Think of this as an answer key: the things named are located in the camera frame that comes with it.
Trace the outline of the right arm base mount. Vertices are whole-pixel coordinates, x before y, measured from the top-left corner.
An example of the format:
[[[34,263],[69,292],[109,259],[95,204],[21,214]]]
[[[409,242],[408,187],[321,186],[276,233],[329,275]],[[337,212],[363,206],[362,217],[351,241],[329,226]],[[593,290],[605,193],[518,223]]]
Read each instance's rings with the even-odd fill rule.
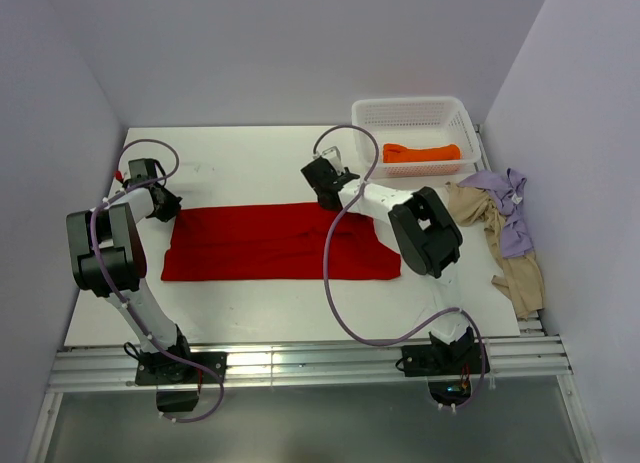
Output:
[[[407,378],[427,378],[436,407],[451,412],[472,400],[491,369],[486,348],[471,327],[452,343],[430,335],[428,344],[402,346],[395,368]]]

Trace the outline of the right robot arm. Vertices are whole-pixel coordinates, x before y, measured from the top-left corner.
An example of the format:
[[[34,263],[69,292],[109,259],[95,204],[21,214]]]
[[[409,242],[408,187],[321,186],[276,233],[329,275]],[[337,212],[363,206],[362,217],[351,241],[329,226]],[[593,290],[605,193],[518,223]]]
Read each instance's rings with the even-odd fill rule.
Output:
[[[462,366],[470,348],[481,342],[478,327],[461,308],[459,285],[454,272],[460,258],[462,234],[439,195],[430,187],[407,192],[373,184],[341,164],[338,157],[317,156],[301,169],[323,209],[337,216],[329,227],[323,248],[322,274],[325,295],[339,326],[352,339],[368,346],[404,343],[430,323],[445,321],[443,330],[429,335],[435,366],[452,373]],[[351,330],[340,316],[330,288],[330,249],[334,233],[347,214],[371,217],[390,225],[402,261],[415,274],[438,286],[441,304],[427,320],[395,339],[365,339]]]

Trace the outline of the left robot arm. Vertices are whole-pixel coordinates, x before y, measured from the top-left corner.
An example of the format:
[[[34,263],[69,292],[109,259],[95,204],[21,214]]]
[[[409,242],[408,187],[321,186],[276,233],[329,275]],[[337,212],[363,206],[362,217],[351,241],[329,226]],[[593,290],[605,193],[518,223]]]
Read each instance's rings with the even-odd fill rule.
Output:
[[[99,210],[66,217],[73,278],[81,290],[108,301],[123,316],[139,344],[123,344],[138,369],[151,377],[181,383],[195,372],[195,358],[181,330],[161,310],[146,282],[147,261],[137,224],[144,219],[168,222],[181,210],[181,198],[158,179],[160,162],[140,158],[120,177],[126,194]]]

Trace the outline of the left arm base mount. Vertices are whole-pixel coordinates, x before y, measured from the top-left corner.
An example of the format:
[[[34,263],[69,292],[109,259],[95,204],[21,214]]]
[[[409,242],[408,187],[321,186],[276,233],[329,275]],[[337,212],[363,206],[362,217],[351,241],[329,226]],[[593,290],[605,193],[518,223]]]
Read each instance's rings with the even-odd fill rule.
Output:
[[[200,368],[176,362],[161,353],[140,353],[135,385],[156,388],[156,408],[164,414],[181,416],[196,408],[203,384],[217,380]]]

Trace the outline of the red t-shirt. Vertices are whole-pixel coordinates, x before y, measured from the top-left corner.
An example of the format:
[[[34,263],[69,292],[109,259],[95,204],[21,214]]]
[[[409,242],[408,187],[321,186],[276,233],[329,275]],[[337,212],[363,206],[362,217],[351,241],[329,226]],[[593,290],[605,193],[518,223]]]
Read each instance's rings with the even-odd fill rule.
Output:
[[[161,279],[321,280],[324,244],[335,216],[314,202],[182,210]],[[400,275],[401,257],[379,241],[373,219],[346,214],[332,237],[329,276],[388,281]]]

